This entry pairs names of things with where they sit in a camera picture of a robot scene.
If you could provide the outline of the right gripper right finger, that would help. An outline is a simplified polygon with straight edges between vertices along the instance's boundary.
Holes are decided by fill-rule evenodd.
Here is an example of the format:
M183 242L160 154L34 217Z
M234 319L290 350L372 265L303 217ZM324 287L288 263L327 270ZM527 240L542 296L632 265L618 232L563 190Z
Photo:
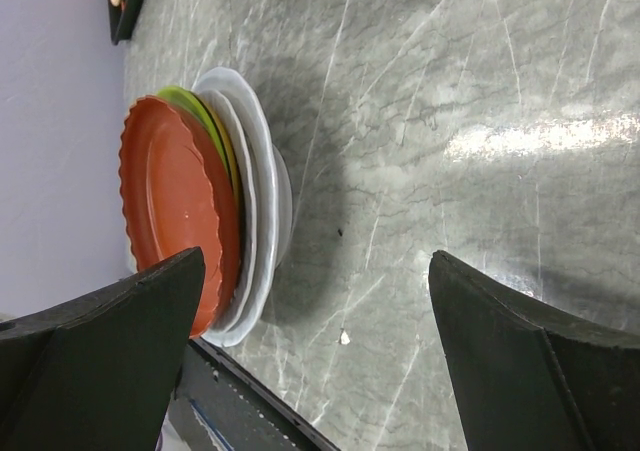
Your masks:
M432 308L471 450L636 450L639 337L439 250Z

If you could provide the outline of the red scalloped plate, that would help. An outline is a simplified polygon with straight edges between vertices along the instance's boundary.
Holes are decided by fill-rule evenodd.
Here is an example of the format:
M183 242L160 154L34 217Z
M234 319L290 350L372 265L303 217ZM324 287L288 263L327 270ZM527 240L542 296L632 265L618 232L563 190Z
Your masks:
M145 270L185 249L204 256L191 326L201 336L229 308L239 278L239 210L213 140L187 111L147 95L124 120L120 195L129 249Z

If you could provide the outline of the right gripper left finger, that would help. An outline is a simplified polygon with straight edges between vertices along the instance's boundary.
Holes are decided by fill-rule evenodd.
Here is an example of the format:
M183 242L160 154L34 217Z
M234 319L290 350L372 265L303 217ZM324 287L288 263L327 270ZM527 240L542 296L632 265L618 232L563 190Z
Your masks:
M200 248L1 324L4 450L153 450L204 282Z

